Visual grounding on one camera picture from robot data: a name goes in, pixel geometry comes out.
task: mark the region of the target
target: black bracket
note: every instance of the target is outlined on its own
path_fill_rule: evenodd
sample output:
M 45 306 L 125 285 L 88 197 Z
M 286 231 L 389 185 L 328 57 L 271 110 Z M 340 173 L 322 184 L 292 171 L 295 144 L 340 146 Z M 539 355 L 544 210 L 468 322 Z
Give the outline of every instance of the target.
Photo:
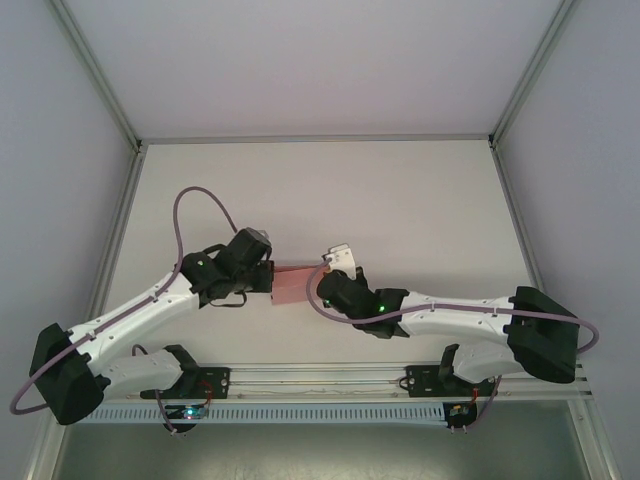
M 479 397 L 488 397 L 493 392 L 493 383 L 485 380 L 482 383 L 456 383 L 445 384 L 438 378 L 439 365 L 409 365 L 405 368 L 406 387 L 411 398 L 443 398 L 443 397 L 469 397 L 473 395 L 473 389 L 478 389 Z
M 447 428 L 463 428 L 468 427 L 478 418 L 478 404 L 474 403 L 444 403 L 444 419 L 447 422 Z
M 179 383 L 169 390 L 160 392 L 162 400 L 198 400 L 205 401 L 207 399 L 207 390 L 209 389 L 202 382 L 206 382 L 213 387 L 212 400 L 224 400 L 229 394 L 229 384 L 231 382 L 231 369 L 226 367 L 200 367 L 196 375 L 193 386 L 185 391 L 181 389 Z M 140 397 L 145 400 L 156 398 L 154 390 L 145 390 L 140 392 Z

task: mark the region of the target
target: gray wall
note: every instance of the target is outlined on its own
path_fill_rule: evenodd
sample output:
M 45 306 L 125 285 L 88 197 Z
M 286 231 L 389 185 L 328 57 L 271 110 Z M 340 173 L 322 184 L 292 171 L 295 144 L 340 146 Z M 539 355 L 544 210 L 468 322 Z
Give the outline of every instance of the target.
M 584 0 L 502 145 L 548 291 L 593 320 L 584 364 L 640 477 L 640 2 Z
M 0 4 L 0 65 L 0 478 L 16 479 L 38 414 L 9 401 L 39 330 L 86 310 L 129 151 L 42 0 Z

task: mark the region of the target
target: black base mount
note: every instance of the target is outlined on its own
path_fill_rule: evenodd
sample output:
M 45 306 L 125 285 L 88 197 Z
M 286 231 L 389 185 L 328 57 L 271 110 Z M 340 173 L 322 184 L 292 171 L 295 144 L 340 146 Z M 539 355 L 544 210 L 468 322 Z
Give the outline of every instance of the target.
M 180 379 L 169 390 L 160 392 L 163 400 L 206 400 L 209 390 L 213 388 L 212 399 L 224 400 L 229 393 L 231 369 L 226 367 L 201 367 L 181 345 L 169 345 L 164 348 L 171 352 L 180 362 L 184 372 Z M 140 392 L 145 400 L 156 398 L 154 390 Z

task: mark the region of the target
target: white wall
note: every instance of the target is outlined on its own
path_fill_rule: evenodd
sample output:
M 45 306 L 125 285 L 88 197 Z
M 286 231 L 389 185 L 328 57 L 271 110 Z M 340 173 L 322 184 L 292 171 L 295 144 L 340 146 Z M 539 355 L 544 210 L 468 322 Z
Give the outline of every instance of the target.
M 583 359 L 625 478 L 640 477 L 640 3 L 584 0 L 504 143 L 545 285 L 592 319 Z
M 559 0 L 68 0 L 143 138 L 488 134 Z
M 372 288 L 495 298 L 528 282 L 485 140 L 151 145 L 116 266 L 108 308 L 149 288 L 175 262 L 175 196 L 200 185 L 238 226 L 265 229 L 272 258 L 313 265 L 349 243 Z M 180 205 L 186 252 L 227 243 L 231 229 L 205 195 Z M 381 342 L 309 305 L 203 308 L 141 340 L 183 345 L 201 363 L 439 361 L 439 335 Z
M 9 401 L 38 332 L 87 307 L 129 152 L 42 0 L 2 2 L 0 45 L 0 478 L 13 480 L 38 415 Z

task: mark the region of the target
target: table surface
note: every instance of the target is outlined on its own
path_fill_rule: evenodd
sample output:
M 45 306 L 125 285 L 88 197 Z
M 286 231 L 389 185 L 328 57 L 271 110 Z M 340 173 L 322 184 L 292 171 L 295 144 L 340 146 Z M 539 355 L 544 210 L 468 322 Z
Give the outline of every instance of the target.
M 530 284 L 485 141 L 152 145 L 108 308 L 171 270 L 172 204 L 190 185 L 217 194 L 240 228 L 266 230 L 280 265 L 318 263 L 346 242 L 373 288 L 491 298 Z M 186 252 L 232 238 L 200 193 L 179 216 Z M 255 294 L 244 308 L 204 308 L 140 342 L 151 351 L 180 343 L 200 363 L 411 363 L 438 361 L 454 340 L 379 340 L 305 303 L 272 306 Z

